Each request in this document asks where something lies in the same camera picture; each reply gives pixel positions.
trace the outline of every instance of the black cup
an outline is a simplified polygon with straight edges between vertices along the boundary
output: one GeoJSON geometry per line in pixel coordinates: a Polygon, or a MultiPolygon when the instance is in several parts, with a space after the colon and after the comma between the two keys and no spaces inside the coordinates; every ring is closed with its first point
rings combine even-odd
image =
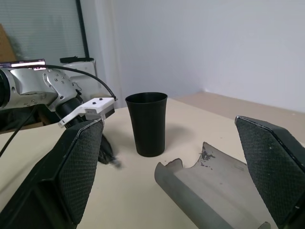
{"type": "Polygon", "coordinates": [[[167,95],[158,92],[133,94],[126,99],[138,154],[158,156],[165,149],[167,95]]]}

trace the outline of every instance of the white wall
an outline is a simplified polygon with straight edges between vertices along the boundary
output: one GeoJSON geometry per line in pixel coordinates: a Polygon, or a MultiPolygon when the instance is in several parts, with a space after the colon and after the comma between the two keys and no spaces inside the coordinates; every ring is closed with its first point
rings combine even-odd
{"type": "Polygon", "coordinates": [[[81,0],[90,57],[96,60],[97,76],[107,83],[119,99],[117,107],[124,106],[120,68],[115,42],[112,0],[81,0]]]}
{"type": "Polygon", "coordinates": [[[305,112],[305,1],[206,0],[203,89],[305,112]]]}
{"type": "Polygon", "coordinates": [[[196,5],[188,2],[113,0],[123,96],[145,91],[181,96],[202,89],[196,5]]]}
{"type": "Polygon", "coordinates": [[[90,2],[105,75],[122,98],[206,90],[305,112],[305,1],[90,2]]]}

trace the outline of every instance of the gray curved piece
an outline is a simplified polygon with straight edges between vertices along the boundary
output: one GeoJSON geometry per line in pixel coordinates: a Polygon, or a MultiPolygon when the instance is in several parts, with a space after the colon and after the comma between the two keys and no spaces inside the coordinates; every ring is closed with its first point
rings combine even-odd
{"type": "Polygon", "coordinates": [[[155,180],[200,229],[277,229],[247,165],[204,143],[197,163],[159,163],[155,180]]]}

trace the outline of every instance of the cardboard box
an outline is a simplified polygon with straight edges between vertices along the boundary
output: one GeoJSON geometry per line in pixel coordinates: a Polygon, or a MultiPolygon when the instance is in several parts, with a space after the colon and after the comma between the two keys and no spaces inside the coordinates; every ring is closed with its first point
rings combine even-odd
{"type": "Polygon", "coordinates": [[[4,28],[0,24],[0,62],[12,61],[16,61],[16,56],[10,45],[10,41],[4,31],[4,28]]]}

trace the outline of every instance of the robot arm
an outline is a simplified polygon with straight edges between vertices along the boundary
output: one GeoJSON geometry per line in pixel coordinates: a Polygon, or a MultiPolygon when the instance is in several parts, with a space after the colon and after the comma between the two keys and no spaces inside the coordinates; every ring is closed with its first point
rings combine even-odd
{"type": "Polygon", "coordinates": [[[45,104],[68,127],[86,119],[107,118],[114,112],[114,98],[98,98],[84,104],[77,98],[70,78],[54,69],[0,69],[0,110],[45,104]]]}

